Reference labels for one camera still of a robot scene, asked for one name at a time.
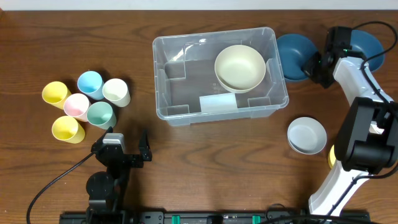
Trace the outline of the dark blue bowl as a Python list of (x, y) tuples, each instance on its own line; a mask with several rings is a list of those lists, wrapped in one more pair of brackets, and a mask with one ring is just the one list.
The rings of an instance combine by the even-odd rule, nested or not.
[[(353, 30), (351, 32), (350, 44), (352, 50), (362, 52), (367, 58), (384, 51), (382, 44), (375, 36), (362, 30)], [(368, 62), (370, 71), (375, 72), (381, 68), (384, 61), (384, 55), (371, 59)]]
[(284, 78), (288, 82), (308, 80), (303, 65), (318, 52), (314, 43), (300, 34), (285, 34), (277, 39)]

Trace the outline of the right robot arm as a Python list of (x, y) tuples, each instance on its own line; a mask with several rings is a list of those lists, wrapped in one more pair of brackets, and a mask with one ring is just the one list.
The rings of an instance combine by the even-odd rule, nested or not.
[(377, 84), (369, 57), (352, 49), (352, 32), (330, 28), (324, 53), (315, 53), (302, 67), (323, 88), (337, 82), (350, 104), (334, 143), (336, 162), (309, 199), (311, 216), (323, 222), (339, 216), (365, 181), (397, 172), (397, 103)]

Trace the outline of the clear plastic storage container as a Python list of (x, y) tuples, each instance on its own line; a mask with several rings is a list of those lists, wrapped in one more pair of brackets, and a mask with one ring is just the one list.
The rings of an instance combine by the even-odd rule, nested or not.
[(268, 117), (289, 103), (270, 27), (157, 37), (152, 50), (156, 113), (171, 126)]

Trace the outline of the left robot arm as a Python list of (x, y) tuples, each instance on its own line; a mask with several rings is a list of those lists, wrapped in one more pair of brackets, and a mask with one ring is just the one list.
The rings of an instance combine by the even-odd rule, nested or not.
[(152, 160), (147, 131), (143, 131), (138, 148), (138, 154), (127, 153), (124, 135), (114, 133), (112, 127), (93, 143), (91, 152), (106, 170), (94, 173), (86, 183), (87, 223), (138, 222), (134, 212), (123, 209), (123, 200), (131, 169), (142, 168), (145, 161)]

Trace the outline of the beige large bowl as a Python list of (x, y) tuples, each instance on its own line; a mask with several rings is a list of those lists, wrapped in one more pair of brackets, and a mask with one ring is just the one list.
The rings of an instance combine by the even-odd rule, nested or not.
[(257, 87), (266, 74), (262, 55), (246, 45), (232, 45), (216, 57), (215, 75), (220, 85), (231, 93), (247, 93)]

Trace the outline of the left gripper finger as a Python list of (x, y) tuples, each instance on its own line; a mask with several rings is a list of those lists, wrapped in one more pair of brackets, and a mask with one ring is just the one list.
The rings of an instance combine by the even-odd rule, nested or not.
[(113, 127), (110, 126), (105, 132), (104, 134), (96, 141), (96, 145), (102, 145), (103, 144), (103, 139), (104, 137), (108, 134), (108, 133), (113, 133)]
[(149, 146), (146, 130), (143, 130), (141, 138), (139, 140), (139, 152), (140, 152), (141, 159), (143, 161), (151, 161), (152, 160), (152, 151)]

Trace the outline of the grey small bowl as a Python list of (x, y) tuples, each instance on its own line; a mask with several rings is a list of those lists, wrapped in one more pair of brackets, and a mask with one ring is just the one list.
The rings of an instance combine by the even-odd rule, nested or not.
[(301, 154), (317, 154), (327, 143), (327, 134), (322, 124), (310, 117), (293, 120), (287, 129), (289, 146)]

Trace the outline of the yellow small bowl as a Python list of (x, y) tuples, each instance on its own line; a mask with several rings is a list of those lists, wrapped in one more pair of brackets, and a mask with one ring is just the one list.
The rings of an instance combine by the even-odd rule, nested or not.
[(332, 145), (332, 147), (328, 153), (328, 165), (331, 169), (335, 165), (335, 162), (336, 162), (336, 157), (335, 157), (334, 145)]

